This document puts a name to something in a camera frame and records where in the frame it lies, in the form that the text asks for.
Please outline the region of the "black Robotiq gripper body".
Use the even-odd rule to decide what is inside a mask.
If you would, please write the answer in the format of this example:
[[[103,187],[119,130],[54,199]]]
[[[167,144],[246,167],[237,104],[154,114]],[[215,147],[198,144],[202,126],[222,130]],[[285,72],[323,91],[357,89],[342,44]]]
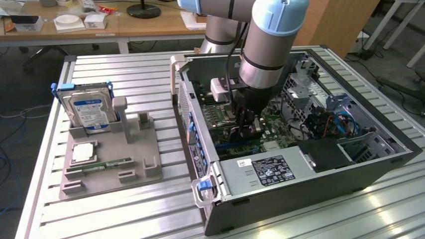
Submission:
[[[249,110],[261,112],[266,107],[273,96],[273,88],[257,89],[245,87],[235,89],[233,94],[233,109]]]

